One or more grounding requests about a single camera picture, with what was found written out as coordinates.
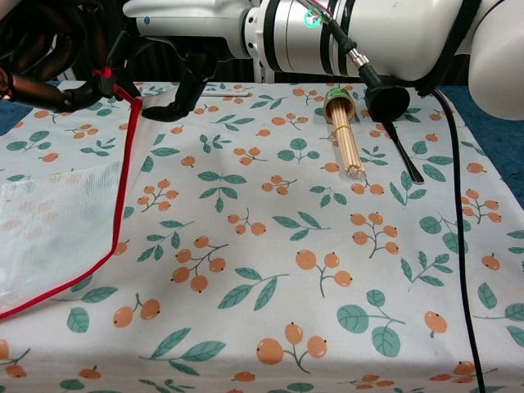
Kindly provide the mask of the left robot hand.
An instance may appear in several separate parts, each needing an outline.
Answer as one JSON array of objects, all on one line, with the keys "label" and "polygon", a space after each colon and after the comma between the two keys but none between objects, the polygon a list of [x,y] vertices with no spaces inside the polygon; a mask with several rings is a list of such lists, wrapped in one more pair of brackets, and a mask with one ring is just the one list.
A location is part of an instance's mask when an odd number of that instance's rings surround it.
[{"label": "left robot hand", "polygon": [[[49,81],[69,69],[87,42],[91,76],[78,88]],[[49,111],[90,107],[115,90],[107,65],[106,27],[100,1],[2,1],[1,99]]]}]

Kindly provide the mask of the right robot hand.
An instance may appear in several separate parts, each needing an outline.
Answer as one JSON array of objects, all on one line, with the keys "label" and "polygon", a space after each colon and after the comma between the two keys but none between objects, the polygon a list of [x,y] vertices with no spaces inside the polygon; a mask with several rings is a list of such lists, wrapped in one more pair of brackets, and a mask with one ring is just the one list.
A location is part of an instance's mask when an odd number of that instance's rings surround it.
[{"label": "right robot hand", "polygon": [[151,43],[169,44],[185,66],[175,99],[144,109],[142,116],[180,120],[194,110],[218,63],[250,57],[244,33],[250,9],[248,1],[128,1],[107,65],[120,69]]}]

